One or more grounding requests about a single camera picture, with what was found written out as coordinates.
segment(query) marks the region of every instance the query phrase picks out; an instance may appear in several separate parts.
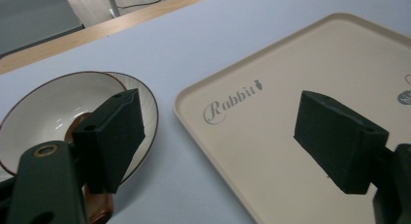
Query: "beige tray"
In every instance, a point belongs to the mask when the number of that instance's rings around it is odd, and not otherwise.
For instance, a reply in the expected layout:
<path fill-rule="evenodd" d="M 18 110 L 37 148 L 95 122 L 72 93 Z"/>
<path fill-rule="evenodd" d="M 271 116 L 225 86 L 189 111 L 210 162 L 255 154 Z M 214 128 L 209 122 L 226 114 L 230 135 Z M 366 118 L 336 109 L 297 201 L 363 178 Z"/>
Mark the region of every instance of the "beige tray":
<path fill-rule="evenodd" d="M 374 223 L 375 187 L 343 194 L 294 140 L 303 90 L 387 129 L 390 149 L 411 143 L 411 39 L 345 14 L 186 88 L 174 111 L 257 222 Z"/>

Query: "white table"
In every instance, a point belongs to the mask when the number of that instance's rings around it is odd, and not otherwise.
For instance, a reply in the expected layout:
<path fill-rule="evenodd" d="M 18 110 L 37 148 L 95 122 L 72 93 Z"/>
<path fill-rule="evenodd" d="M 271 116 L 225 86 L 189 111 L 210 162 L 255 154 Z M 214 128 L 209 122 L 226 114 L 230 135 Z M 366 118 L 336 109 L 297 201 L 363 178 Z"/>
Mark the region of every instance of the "white table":
<path fill-rule="evenodd" d="M 410 4 L 207 0 L 0 76 L 0 118 L 30 90 L 64 74 L 116 71 L 139 78 L 156 96 L 159 129 L 145 163 L 115 195 L 111 223 L 252 223 L 174 116 L 175 96 L 332 13 L 354 14 L 411 37 Z"/>

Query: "floor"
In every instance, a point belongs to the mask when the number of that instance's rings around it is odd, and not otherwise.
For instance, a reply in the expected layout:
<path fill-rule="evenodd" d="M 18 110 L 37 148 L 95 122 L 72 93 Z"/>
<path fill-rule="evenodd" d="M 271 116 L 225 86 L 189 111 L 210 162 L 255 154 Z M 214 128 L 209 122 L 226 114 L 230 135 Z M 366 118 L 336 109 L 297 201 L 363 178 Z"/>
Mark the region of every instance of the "floor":
<path fill-rule="evenodd" d="M 117 7 L 128 7 L 119 9 L 121 15 L 147 7 L 144 4 L 158 1 L 164 0 L 115 0 Z M 69 0 L 69 3 L 84 27 L 112 19 L 109 0 Z"/>

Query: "rabbit logo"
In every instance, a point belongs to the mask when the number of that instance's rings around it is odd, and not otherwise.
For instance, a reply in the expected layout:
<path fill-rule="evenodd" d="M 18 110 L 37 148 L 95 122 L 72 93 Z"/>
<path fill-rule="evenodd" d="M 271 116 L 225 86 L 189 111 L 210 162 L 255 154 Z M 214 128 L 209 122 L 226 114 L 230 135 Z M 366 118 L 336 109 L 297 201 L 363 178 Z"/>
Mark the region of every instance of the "rabbit logo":
<path fill-rule="evenodd" d="M 405 80 L 411 85 L 411 75 L 405 76 Z M 411 90 L 406 90 L 398 95 L 397 100 L 402 105 L 411 105 Z"/>
<path fill-rule="evenodd" d="M 206 123 L 216 125 L 221 123 L 227 115 L 227 111 L 241 104 L 254 96 L 258 91 L 263 90 L 263 85 L 259 80 L 254 80 L 254 83 L 248 87 L 230 94 L 224 101 L 213 101 L 205 107 L 203 118 Z"/>

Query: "wooden table edge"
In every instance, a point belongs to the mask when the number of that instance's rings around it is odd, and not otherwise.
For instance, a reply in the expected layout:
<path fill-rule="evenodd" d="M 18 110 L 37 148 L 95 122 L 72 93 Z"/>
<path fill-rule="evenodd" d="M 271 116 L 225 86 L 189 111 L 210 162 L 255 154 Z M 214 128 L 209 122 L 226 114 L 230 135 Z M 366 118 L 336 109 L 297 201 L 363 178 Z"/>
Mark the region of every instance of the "wooden table edge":
<path fill-rule="evenodd" d="M 0 75 L 203 0 L 166 0 L 0 59 Z"/>

